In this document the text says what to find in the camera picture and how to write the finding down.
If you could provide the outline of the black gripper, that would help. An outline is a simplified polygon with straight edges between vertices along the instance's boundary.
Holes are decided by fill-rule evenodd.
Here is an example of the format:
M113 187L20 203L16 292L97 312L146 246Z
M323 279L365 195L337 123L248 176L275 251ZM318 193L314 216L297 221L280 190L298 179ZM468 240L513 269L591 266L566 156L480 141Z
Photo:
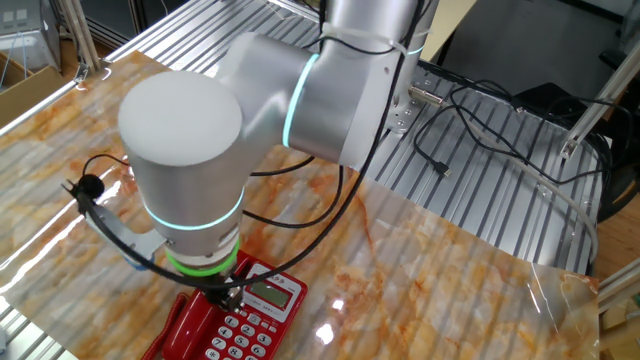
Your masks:
M235 274L213 275L207 277L206 280L212 285L223 285L238 280L238 277ZM236 312L242 308L242 287L233 287L223 290L203 289L202 292L210 304L216 305L224 311Z

